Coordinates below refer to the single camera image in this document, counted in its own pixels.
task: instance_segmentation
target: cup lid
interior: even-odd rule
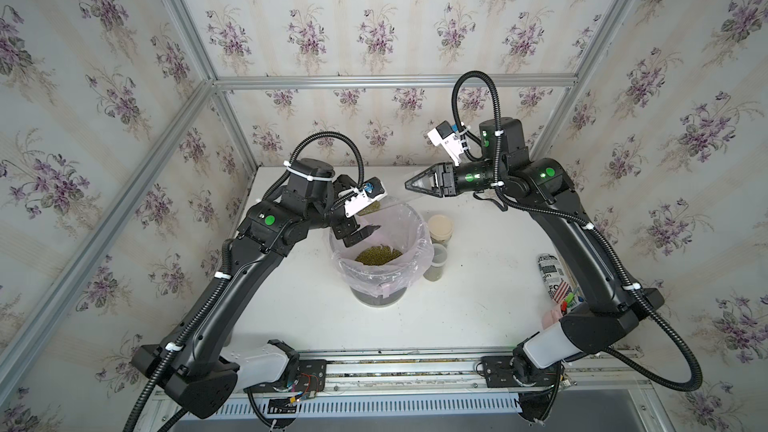
[[[437,214],[427,221],[429,235],[435,240],[448,240],[453,234],[453,220],[447,216]]]

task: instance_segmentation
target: plastic container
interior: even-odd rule
[[[435,282],[442,277],[442,270],[448,261],[448,249],[443,244],[432,244],[435,248],[435,256],[432,258],[432,265],[424,272],[424,278],[430,282]]]
[[[413,207],[388,196],[376,212],[356,216],[361,227],[381,226],[359,244],[344,247],[328,231],[331,261],[344,282],[363,303],[381,307],[393,303],[404,289],[417,281],[432,264],[434,247],[424,219]],[[389,245],[402,255],[384,265],[364,265],[355,258],[368,247]]]
[[[448,241],[451,240],[451,235],[453,235],[453,220],[447,216],[437,214],[429,218],[427,227],[429,228],[429,237],[432,238],[433,244],[448,246]]]

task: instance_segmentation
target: white table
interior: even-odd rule
[[[419,279],[396,303],[372,308],[359,302],[330,262],[328,229],[310,231],[264,281],[223,350],[247,350],[278,338],[296,350],[512,348],[541,330],[554,306],[536,256],[554,253],[544,231],[523,212],[500,212],[471,194],[437,198],[403,185],[425,167],[370,167],[391,196],[407,200],[425,219],[454,221],[448,263],[437,282]],[[262,167],[245,211],[284,168]],[[357,178],[357,168],[336,174]]]

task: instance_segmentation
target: plastic bag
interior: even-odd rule
[[[364,294],[389,297],[417,281],[432,264],[435,251],[427,224],[413,207],[394,197],[384,197],[377,212],[356,216],[361,227],[381,226],[368,238],[349,248],[329,229],[331,260],[344,282]],[[389,245],[402,255],[384,265],[363,265],[355,258],[368,247]]]

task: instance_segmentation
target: cable tie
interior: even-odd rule
[[[283,165],[288,169],[288,172],[295,174],[299,177],[305,178],[308,182],[312,182],[313,180],[320,180],[322,182],[331,182],[333,180],[333,177],[317,177],[317,176],[308,176],[307,174],[302,174],[298,170],[293,170],[290,168],[290,162],[287,160],[283,162]]]

